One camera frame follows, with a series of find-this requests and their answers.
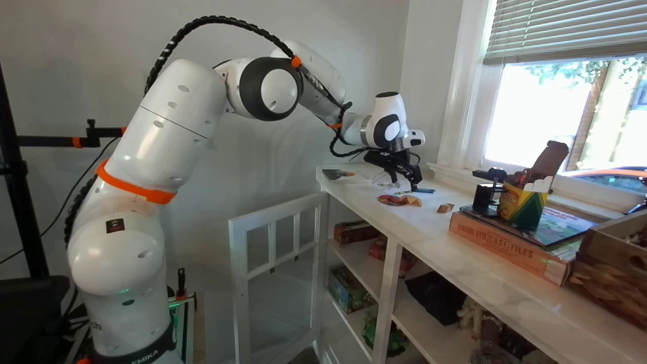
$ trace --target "window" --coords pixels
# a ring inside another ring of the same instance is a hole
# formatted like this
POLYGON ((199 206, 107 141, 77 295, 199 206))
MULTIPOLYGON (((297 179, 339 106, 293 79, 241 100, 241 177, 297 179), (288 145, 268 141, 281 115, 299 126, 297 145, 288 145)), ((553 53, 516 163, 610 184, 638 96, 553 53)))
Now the window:
POLYGON ((463 7, 463 13, 482 10, 484 23, 461 24, 460 47, 482 54, 471 57, 471 69, 455 70, 471 76, 455 76, 465 100, 450 105, 448 115, 458 106, 469 112, 445 122, 445 129, 463 134, 460 143, 440 145, 438 161, 523 167, 548 139, 559 139, 570 145, 555 181, 559 194, 614 211, 634 206, 647 190, 647 59, 641 54, 647 3, 492 0, 489 5, 463 7), (639 174, 608 176, 614 167, 639 174))

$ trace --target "white cabinet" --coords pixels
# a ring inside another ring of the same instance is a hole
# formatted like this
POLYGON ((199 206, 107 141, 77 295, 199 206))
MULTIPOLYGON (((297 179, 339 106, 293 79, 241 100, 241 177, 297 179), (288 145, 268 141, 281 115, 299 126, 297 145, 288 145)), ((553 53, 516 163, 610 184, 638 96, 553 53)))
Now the white cabinet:
MULTIPOLYGON (((409 294, 398 278, 398 262, 403 248, 419 256, 421 266, 430 266, 448 280, 498 316, 509 328, 527 338, 542 351, 559 362, 586 364, 639 364, 647 362, 647 333, 606 313, 580 295, 542 280, 478 247, 463 242, 450 232, 452 214, 438 214, 437 206, 454 203, 455 206, 469 205, 471 198, 452 186, 430 184, 437 192, 423 194, 423 206, 385 206, 378 195, 385 192, 376 184, 378 170, 366 163, 354 165, 356 176, 327 179, 318 174, 324 192, 327 214, 320 217, 321 226, 344 220, 348 213, 368 220, 388 237, 387 258, 375 261, 366 255, 366 247, 337 247, 321 237, 321 247, 327 255, 344 262, 361 282, 378 302, 376 347, 368 350, 361 338, 362 313, 339 318, 354 332, 356 344, 370 362, 438 362, 460 364, 469 362, 475 344, 468 332, 454 325, 440 325, 430 318, 409 294), (411 351, 387 360, 387 342, 392 321, 406 333, 411 351)), ((315 274, 321 310, 332 300, 324 291, 327 264, 315 262, 315 274)), ((325 333, 313 332, 320 354, 325 347, 325 333)))

